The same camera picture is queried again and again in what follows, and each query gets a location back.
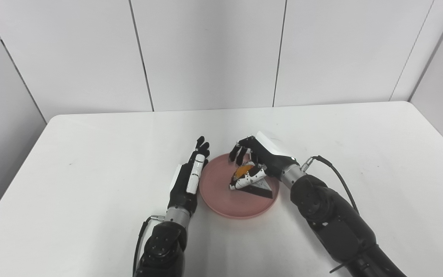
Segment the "white finger segment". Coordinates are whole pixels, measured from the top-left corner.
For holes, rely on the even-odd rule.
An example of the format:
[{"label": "white finger segment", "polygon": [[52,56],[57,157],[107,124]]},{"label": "white finger segment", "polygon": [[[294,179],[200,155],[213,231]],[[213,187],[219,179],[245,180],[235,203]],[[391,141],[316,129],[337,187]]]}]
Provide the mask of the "white finger segment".
[{"label": "white finger segment", "polygon": [[196,155],[194,165],[192,165],[191,174],[189,176],[189,182],[186,188],[186,192],[196,194],[197,185],[199,184],[199,177],[201,176],[201,171],[203,170],[204,159],[204,155]]}]

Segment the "white table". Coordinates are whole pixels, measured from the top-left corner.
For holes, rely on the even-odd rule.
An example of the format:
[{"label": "white table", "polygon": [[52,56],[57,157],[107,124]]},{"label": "white table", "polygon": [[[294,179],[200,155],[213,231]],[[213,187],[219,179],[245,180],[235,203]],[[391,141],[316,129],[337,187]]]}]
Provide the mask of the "white table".
[{"label": "white table", "polygon": [[[57,116],[0,202],[0,276],[130,276],[141,223],[165,212],[196,138],[214,158],[258,130],[301,162],[330,160],[405,274],[443,276],[443,138],[406,102]],[[309,172],[345,195],[325,165]],[[200,200],[184,276],[327,277],[336,265],[282,185],[255,219],[225,219]]]}]

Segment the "black arm joint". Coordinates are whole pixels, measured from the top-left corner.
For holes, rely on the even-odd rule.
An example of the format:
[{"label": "black arm joint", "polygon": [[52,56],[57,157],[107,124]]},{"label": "black arm joint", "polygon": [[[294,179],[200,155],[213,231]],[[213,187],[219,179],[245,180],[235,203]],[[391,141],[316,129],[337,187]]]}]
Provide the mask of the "black arm joint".
[{"label": "black arm joint", "polygon": [[312,175],[301,177],[291,187],[290,200],[308,221],[325,222],[331,216],[333,203],[325,188],[326,184]]},{"label": "black arm joint", "polygon": [[183,272],[187,232],[174,222],[162,222],[153,228],[146,241],[136,276],[180,277]]}]

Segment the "pink plate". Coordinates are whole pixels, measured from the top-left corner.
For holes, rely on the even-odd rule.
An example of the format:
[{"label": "pink plate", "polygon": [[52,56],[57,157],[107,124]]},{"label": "pink plate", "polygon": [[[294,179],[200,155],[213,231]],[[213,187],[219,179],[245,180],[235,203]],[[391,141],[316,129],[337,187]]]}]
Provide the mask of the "pink plate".
[{"label": "pink plate", "polygon": [[202,171],[199,192],[213,211],[229,219],[250,219],[268,210],[278,196],[280,183],[266,177],[273,191],[273,198],[265,198],[243,191],[230,190],[228,184],[238,166],[223,154],[211,160]]}]

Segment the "cable connector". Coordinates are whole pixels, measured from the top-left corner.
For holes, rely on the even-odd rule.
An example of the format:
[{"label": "cable connector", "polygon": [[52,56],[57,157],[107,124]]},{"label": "cable connector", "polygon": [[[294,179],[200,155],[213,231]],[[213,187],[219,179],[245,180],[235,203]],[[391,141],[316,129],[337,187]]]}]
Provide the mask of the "cable connector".
[{"label": "cable connector", "polygon": [[309,166],[311,166],[313,160],[315,160],[314,157],[310,157],[309,159],[307,159],[304,164],[300,167],[300,170],[302,170],[303,172],[306,172],[309,169]]},{"label": "cable connector", "polygon": [[163,222],[163,221],[165,221],[165,216],[164,215],[152,215],[152,216],[150,216],[150,219]]}]

